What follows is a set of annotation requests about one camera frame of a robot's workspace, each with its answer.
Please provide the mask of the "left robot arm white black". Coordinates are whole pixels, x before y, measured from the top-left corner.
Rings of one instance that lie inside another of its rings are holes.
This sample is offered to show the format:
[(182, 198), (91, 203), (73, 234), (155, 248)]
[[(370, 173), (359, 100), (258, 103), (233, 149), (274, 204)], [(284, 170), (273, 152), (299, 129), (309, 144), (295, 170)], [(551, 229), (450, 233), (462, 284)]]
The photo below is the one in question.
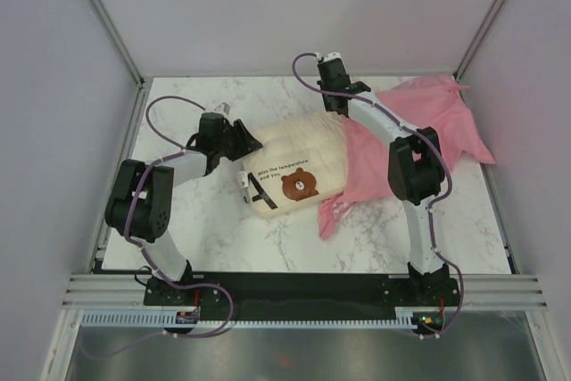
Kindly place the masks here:
[(223, 159), (235, 162), (262, 147), (241, 120), (206, 112), (198, 131), (177, 152), (151, 162), (126, 159), (120, 164), (105, 222), (141, 252), (175, 304), (190, 302), (195, 284), (188, 277), (190, 262), (169, 232), (174, 188), (210, 175)]

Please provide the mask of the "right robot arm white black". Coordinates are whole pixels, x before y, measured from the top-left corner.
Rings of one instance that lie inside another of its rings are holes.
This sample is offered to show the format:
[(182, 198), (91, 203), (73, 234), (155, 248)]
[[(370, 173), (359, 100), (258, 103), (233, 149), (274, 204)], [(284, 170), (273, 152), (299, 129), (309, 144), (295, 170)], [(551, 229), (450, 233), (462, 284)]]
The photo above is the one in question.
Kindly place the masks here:
[(450, 278), (439, 256), (432, 207), (450, 176), (439, 137), (433, 128), (417, 128), (371, 93), (361, 81), (351, 81), (340, 54), (317, 56), (319, 92), (329, 112), (341, 113), (367, 129), (388, 149), (387, 179), (402, 201), (410, 236), (408, 294), (418, 304), (438, 297)]

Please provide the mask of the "cream pillow with bear print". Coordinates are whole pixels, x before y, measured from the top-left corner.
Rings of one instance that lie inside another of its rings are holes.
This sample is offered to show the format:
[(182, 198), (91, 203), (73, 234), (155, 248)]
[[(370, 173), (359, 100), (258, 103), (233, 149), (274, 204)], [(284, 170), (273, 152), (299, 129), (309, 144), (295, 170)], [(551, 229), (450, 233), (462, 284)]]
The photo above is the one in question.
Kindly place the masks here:
[(242, 159), (248, 203), (262, 218), (342, 193), (348, 175), (344, 117), (333, 112), (281, 120), (253, 131), (262, 148)]

